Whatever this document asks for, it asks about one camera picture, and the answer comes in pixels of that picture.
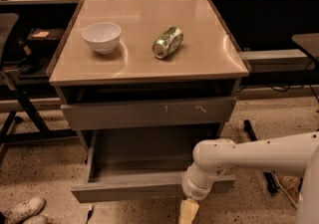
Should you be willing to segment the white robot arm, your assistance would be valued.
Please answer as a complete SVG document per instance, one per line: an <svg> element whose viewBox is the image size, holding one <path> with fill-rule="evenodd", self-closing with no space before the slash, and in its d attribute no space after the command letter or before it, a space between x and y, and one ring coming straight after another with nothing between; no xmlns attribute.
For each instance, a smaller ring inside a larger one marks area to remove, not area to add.
<svg viewBox="0 0 319 224"><path fill-rule="evenodd" d="M198 202L227 169L243 167L303 179L295 224L319 224L319 132L235 143L231 139L199 142L193 163L181 176L185 198L178 224L192 224Z"/></svg>

